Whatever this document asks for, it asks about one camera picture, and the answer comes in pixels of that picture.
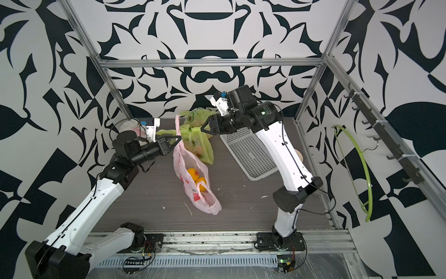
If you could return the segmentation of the yellow fruit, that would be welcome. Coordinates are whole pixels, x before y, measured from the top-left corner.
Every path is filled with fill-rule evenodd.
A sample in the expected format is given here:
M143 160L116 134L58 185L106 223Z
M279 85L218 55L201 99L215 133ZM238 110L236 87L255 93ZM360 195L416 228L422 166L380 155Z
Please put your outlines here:
M190 174L190 176L192 177L193 181L197 181L200 178L200 174L196 169L190 168L187 171Z
M200 192L206 192L207 191L207 181L204 177L200 177L195 181L197 187L199 188Z

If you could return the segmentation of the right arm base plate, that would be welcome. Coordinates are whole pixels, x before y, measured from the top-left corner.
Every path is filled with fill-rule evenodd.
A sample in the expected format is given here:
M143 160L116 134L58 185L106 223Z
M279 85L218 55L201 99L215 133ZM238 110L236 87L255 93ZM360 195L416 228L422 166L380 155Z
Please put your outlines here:
M305 240L300 232L293 232L288 237L281 237L277 232L258 232L254 247L259 251L306 250Z

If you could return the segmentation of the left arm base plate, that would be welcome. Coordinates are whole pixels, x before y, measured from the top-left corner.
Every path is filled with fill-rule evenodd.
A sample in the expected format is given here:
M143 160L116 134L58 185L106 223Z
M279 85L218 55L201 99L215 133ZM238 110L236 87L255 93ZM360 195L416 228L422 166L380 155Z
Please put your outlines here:
M163 247L164 234L143 234L135 235L130 250L141 253L151 253Z

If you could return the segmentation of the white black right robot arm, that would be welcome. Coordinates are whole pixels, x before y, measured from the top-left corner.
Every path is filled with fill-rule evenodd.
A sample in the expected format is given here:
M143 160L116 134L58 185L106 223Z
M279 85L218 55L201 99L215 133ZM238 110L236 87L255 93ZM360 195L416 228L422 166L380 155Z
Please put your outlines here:
M210 135L233 134L248 128L263 143L276 164L283 187L274 192L278 215L273 232L280 238L296 230L297 216L307 197L322 187L300 160L283 124L283 116L271 102L259 102L248 86L228 93L217 91L211 104L218 112L207 118L201 130Z

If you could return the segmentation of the pink apple print plastic bag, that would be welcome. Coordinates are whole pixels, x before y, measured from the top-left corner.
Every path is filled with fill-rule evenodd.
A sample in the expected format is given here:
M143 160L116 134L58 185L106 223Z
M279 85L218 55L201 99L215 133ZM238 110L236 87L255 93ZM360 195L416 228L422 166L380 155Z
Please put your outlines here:
M211 190L209 170L200 159L185 147L185 138L175 146L173 163L176 176L192 205L204 213L218 215L222 206Z

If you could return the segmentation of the green avocado print plastic bag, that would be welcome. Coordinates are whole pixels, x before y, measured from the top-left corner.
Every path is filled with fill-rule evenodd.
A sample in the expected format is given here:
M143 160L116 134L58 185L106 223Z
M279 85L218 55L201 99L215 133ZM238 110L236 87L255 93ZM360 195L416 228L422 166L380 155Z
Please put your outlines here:
M183 110L180 116L184 118L184 124L189 124L191 127L201 127L211 115L218 112L207 108L196 108L194 110Z

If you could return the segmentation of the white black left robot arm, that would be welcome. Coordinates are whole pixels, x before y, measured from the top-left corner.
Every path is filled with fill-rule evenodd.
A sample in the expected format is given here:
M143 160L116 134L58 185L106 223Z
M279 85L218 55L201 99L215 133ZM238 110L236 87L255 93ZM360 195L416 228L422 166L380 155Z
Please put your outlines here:
M74 212L45 241L33 241L25 251L35 279L84 279L101 262L125 249L143 247L144 228L124 223L115 232L85 245L97 222L130 186L143 163L154 163L181 142L181 136L161 136L154 141L127 130L113 141L115 154L99 174L94 188Z

